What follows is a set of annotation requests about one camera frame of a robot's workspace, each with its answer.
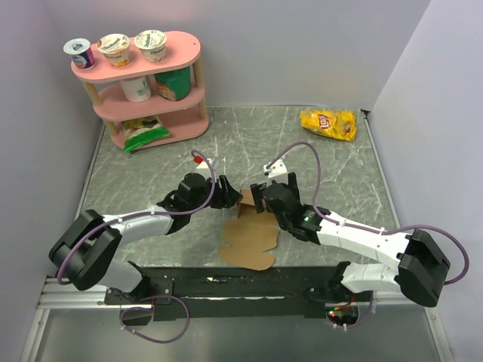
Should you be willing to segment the brown cardboard box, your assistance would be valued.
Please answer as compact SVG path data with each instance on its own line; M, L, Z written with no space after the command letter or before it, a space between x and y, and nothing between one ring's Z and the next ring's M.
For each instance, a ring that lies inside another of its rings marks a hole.
M249 189L241 190L237 217L223 224L226 245L218 247L220 258L231 266L263 271L275 263L269 251L278 245L278 223L273 213L258 213Z

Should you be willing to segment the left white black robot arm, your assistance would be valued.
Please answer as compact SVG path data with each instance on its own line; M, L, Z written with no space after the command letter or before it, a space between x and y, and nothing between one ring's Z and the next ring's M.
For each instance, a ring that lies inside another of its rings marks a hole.
M151 278L134 262L114 258L121 246L160 235L171 235L206 207L229 209L242 199L224 175L216 179L188 173L177 189L154 206L132 214L102 216L85 210L51 248L49 260L58 277L77 290L102 285L121 291L133 303L150 293Z

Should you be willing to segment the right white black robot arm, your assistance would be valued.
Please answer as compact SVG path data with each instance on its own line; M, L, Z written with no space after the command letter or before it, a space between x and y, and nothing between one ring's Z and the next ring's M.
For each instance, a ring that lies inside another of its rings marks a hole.
M437 306L451 266L432 236L415 229L388 235L339 214L302 204L297 178L287 183L261 183L250 187L258 213L275 215L278 226L300 241L339 247L373 260L371 264L342 262L330 282L331 295L347 300L368 291L402 293L418 305Z

